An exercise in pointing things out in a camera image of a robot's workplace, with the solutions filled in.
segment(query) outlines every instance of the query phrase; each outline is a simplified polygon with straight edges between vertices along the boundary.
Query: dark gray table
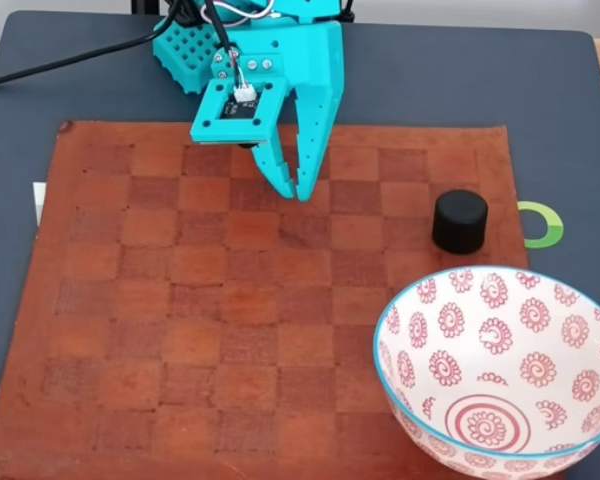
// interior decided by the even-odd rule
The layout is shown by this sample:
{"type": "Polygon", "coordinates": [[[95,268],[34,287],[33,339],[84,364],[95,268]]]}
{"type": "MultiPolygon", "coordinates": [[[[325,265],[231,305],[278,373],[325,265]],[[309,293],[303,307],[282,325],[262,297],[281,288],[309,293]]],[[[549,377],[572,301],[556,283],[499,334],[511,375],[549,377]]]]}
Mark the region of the dark gray table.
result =
{"type": "MultiPolygon", "coordinates": [[[[21,12],[7,21],[0,74],[129,39],[155,18],[21,12]]],[[[349,25],[348,124],[506,125],[521,200],[560,214],[564,239],[530,251],[534,270],[600,302],[600,67],[582,33],[349,25]]],[[[36,232],[32,182],[45,181],[67,119],[192,121],[150,47],[0,88],[0,378],[36,232]]],[[[284,120],[293,119],[292,111],[284,120]]],[[[544,224],[523,216],[529,237],[544,224]]],[[[570,471],[600,479],[600,447],[570,471]]]]}

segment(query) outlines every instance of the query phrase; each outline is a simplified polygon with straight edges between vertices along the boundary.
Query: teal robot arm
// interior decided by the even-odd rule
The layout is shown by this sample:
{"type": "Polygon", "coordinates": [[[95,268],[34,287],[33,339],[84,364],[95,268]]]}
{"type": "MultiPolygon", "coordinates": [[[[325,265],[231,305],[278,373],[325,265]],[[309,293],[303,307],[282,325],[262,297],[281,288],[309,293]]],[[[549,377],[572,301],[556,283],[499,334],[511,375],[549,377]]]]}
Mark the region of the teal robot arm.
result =
{"type": "MultiPolygon", "coordinates": [[[[269,0],[226,3],[261,11],[269,0]]],[[[218,8],[218,13],[226,23],[236,23],[231,12],[218,8]]],[[[275,0],[268,16],[227,28],[244,82],[257,96],[244,104],[236,101],[232,59],[218,46],[211,25],[174,23],[154,40],[154,54],[173,79],[186,93],[203,94],[191,129],[193,141],[251,145],[259,170],[282,197],[308,201],[344,92],[342,27],[323,21],[339,13],[339,0],[275,0]],[[282,105],[292,94],[298,120],[295,175],[278,134],[282,105]],[[248,114],[236,116],[238,110],[248,114]]]]}

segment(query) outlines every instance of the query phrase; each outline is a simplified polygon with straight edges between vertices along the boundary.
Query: black cable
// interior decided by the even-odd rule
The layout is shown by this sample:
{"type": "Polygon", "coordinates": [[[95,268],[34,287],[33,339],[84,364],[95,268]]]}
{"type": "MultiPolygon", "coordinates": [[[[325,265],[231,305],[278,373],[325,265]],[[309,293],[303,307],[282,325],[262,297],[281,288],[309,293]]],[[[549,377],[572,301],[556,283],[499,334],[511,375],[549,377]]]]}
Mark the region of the black cable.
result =
{"type": "Polygon", "coordinates": [[[11,73],[9,75],[4,75],[0,77],[0,84],[12,82],[14,80],[20,80],[21,78],[30,77],[32,75],[36,75],[38,73],[48,72],[50,70],[56,70],[58,68],[67,67],[69,65],[73,65],[79,62],[84,62],[85,60],[91,60],[92,58],[101,57],[103,55],[108,55],[110,53],[119,52],[121,50],[126,50],[128,48],[137,47],[144,43],[150,42],[164,32],[166,32],[178,14],[178,11],[182,7],[184,0],[175,0],[173,7],[169,10],[169,15],[167,15],[165,21],[160,25],[157,30],[154,30],[152,33],[145,35],[140,38],[136,38],[135,40],[129,40],[127,42],[118,43],[116,45],[111,45],[109,47],[100,48],[97,50],[92,50],[91,52],[86,52],[80,55],[76,55],[75,57],[70,57],[64,60],[59,60],[57,62],[47,63],[46,65],[40,65],[38,67],[29,68],[27,70],[22,70],[20,72],[11,73]]]}

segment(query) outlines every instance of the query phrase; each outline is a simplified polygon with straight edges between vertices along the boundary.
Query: black cylinder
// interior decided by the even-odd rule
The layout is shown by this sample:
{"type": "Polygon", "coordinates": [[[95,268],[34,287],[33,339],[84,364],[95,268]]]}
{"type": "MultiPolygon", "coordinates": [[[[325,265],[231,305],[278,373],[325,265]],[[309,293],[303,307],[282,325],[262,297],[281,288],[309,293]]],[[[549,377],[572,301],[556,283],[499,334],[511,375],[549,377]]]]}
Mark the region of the black cylinder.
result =
{"type": "Polygon", "coordinates": [[[468,190],[451,190],[436,200],[433,241],[456,255],[477,252],[484,245],[489,207],[480,195],[468,190]]]}

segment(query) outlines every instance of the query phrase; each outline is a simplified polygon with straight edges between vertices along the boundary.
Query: ceramic bowl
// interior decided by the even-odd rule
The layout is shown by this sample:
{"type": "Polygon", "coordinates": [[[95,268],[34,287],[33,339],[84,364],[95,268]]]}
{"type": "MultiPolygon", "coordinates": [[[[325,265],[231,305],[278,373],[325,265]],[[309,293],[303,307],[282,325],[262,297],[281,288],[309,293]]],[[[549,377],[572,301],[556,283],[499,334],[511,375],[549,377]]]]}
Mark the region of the ceramic bowl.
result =
{"type": "Polygon", "coordinates": [[[385,309],[376,369],[411,439],[487,480],[531,480],[600,443],[600,306],[529,271],[436,273],[385,309]]]}

